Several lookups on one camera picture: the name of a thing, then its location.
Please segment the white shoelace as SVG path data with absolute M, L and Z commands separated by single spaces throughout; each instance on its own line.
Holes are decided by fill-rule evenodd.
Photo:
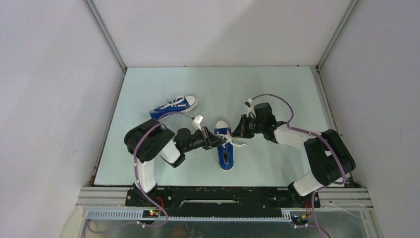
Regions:
M 223 139 L 225 142 L 221 145 L 223 148 L 226 147 L 227 144 L 231 144 L 234 147 L 243 147 L 247 146 L 247 143 L 236 143 L 233 139 L 233 137 L 230 134 L 217 134 L 218 137 Z

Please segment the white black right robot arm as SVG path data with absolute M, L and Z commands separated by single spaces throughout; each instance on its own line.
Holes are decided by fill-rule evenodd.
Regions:
M 331 184 L 345 184 L 346 175 L 352 172 L 355 161 L 338 132 L 328 129 L 312 132 L 277 121 L 269 103 L 253 106 L 243 114 L 232 135 L 238 138 L 253 138 L 255 134 L 276 144 L 288 145 L 305 151 L 310 171 L 289 184 L 288 201 L 294 207 L 303 206 L 308 194 Z

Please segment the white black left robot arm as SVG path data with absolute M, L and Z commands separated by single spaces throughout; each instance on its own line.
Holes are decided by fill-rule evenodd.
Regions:
M 154 175 L 154 159 L 162 158 L 177 168 L 185 161 L 185 154 L 192 150 L 209 150 L 224 144 L 227 140 L 212 134 L 206 126 L 191 132 L 181 128 L 173 132 L 155 119 L 131 129 L 124 137 L 124 144 L 134 158 L 135 182 L 140 189 L 137 199 L 144 206 L 152 206 L 157 199 L 153 190 L 157 186 Z

